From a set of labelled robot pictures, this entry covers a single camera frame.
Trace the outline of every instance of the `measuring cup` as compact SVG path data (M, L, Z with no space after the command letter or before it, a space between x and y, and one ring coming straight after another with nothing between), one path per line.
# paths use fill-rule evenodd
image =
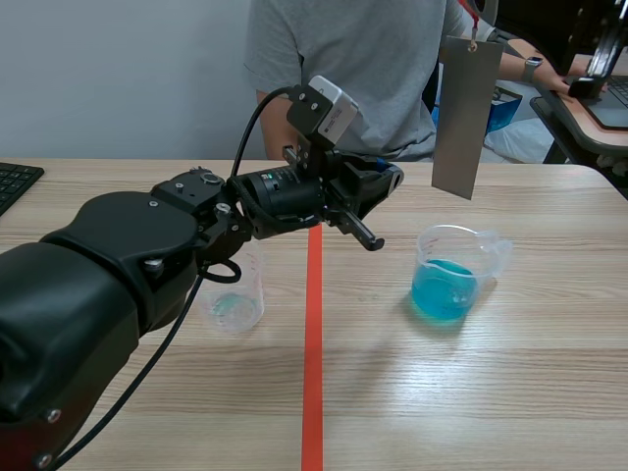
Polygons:
M264 254L259 244L251 241L232 260L242 271L240 281L234 285L206 282L199 300L202 313L213 327L237 334L252 329L264 314ZM210 267L210 272L223 276L231 274L231 270L223 266Z
M464 318L484 284L507 266L512 242L495 231L433 226L419 236L412 299L427 316Z

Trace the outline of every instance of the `black keyboard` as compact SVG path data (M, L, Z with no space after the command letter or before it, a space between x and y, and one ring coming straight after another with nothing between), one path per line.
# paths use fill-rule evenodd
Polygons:
M0 215L9 209L43 175L43 169L0 164Z
M615 76L608 80L608 91L628 107L628 76Z

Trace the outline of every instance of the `red tape line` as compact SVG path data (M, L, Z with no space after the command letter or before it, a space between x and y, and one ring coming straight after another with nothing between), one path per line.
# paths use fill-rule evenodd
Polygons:
M323 228L310 230L307 251L301 471L323 471Z

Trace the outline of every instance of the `gray t-shirt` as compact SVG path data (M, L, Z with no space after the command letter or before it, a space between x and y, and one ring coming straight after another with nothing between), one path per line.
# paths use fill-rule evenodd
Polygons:
M436 141L423 89L463 18L456 0L252 0L245 72L264 92L325 77L360 107L339 149L418 160Z

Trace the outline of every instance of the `wristwatch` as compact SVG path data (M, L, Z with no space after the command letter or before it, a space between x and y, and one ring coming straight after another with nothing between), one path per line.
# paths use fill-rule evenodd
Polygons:
M526 67L523 70L523 81L532 83L534 71L543 63L542 57L529 57L526 60Z

